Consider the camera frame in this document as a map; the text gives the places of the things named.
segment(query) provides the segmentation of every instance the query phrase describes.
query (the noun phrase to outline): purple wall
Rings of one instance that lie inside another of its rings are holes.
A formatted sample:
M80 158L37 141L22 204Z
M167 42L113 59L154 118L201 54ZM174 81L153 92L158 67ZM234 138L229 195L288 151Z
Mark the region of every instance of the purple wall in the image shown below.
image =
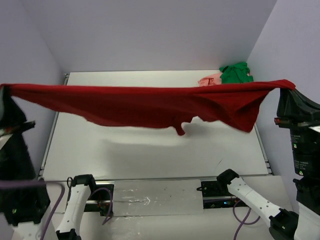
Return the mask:
M245 61L277 0L21 0L66 72Z
M0 3L0 83L61 84L63 74L45 41L19 0ZM24 134L35 168L46 149L54 112L32 103L18 101L36 128ZM0 239L9 240L12 230L0 216Z
M255 44L248 64L256 81L288 79L311 100L320 103L320 1L278 0ZM279 91L261 105L257 126L275 174L281 175L294 209L296 188L288 129L278 128L273 118Z

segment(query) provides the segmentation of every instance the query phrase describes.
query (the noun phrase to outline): red towel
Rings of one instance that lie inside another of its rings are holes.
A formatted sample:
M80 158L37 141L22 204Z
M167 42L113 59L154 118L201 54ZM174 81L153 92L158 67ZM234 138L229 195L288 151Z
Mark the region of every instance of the red towel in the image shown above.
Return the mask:
M199 116L203 121L220 120L250 132L259 106L275 88L295 89L288 80L222 84L206 87L157 88L111 86L64 86L3 84L12 96L57 112L83 116L102 126L146 128L174 127L185 132L183 122Z

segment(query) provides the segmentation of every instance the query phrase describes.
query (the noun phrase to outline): white table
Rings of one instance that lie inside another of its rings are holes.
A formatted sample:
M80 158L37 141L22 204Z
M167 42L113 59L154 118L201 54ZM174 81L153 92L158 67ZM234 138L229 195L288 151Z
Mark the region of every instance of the white table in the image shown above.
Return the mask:
M72 72L68 85L195 87L216 70ZM186 135L170 127L105 127L60 113L44 158L44 178L96 180L216 177L228 168L241 176L267 175L256 130L244 133L220 121L194 118Z
M291 210L289 198L280 176L253 176L244 180L265 198L287 210ZM48 187L50 199L54 203L60 190ZM53 224L57 227L63 217L67 193L64 195L58 213L54 214ZM237 215L243 219L248 209L239 207ZM252 212L248 221L257 215ZM202 214L114 217L102 226L103 217L97 212L84 213L80 235L82 240L232 240L239 226L231 208L206 209ZM243 226L237 240L272 240L267 225L260 220L252 226ZM12 240L20 240L15 233Z

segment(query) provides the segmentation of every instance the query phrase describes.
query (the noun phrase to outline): green cloth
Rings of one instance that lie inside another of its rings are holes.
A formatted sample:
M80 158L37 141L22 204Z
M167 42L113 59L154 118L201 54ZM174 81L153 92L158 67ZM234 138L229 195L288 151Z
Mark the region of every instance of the green cloth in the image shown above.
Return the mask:
M222 72L220 76L222 84L242 84L254 81L252 76L247 75L250 69L246 62L220 67L219 70Z

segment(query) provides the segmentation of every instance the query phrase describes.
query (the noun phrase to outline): cloth fold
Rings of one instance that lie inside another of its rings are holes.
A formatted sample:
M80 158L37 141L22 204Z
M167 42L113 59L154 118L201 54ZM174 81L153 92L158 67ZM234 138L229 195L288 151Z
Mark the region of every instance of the cloth fold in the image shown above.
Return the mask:
M190 123L196 116L207 122L220 120L250 132L259 106L271 90L295 89L285 79L190 88L37 84L2 84L1 87L8 87L11 96L57 112L79 115L98 125L174 127L179 135L185 134L181 124Z

